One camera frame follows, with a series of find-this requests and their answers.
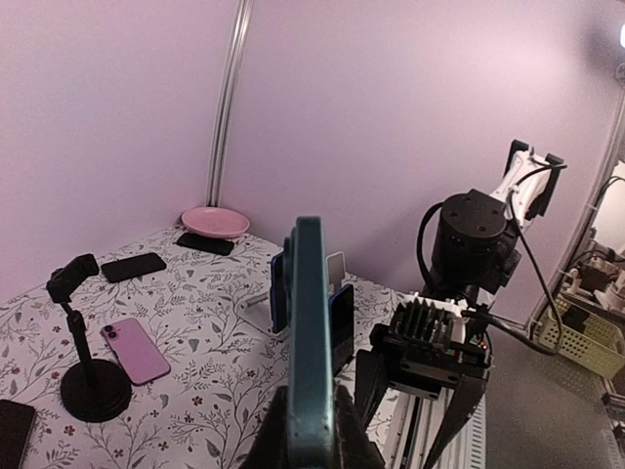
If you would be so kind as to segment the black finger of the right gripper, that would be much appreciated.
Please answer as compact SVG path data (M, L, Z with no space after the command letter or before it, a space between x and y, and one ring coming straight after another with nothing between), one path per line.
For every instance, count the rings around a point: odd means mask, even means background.
M389 387L385 357L376 351L359 350L355 357L354 405L366 430Z

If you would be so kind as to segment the blue-edged phone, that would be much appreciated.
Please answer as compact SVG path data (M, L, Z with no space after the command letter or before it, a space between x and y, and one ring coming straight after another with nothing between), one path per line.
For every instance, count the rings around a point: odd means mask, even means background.
M289 298L285 282L283 253L278 253L271 259L270 306L271 332L278 334L282 332L291 321Z
M332 370L337 376L354 354L354 286L346 284L328 302L331 322Z

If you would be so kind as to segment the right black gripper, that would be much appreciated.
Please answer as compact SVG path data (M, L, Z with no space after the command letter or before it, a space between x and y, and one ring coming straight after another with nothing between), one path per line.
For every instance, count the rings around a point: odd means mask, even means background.
M454 194L429 209L419 228L423 237L438 215L432 265L419 257L428 294L475 298L480 289L495 294L507 286L521 254L517 229L505 211L504 202L478 190Z

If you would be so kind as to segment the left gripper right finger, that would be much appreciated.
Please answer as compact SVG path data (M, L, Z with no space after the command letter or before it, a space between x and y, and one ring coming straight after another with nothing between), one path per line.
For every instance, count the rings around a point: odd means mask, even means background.
M385 462L377 446L368 439L361 426L348 389L338 385L334 391L334 455L333 468L384 468Z

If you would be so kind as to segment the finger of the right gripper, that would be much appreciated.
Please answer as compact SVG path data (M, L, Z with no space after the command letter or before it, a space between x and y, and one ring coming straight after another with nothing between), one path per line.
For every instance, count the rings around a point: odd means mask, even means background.
M460 379L423 464L424 469L436 466L444 450L474 415L486 387L487 381L483 379L472 376Z

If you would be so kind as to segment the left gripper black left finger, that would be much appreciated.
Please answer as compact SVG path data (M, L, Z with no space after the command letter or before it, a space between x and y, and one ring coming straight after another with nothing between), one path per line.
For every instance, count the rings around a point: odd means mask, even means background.
M287 398L288 388L279 386L271 400L254 443L240 469L288 468L287 454Z

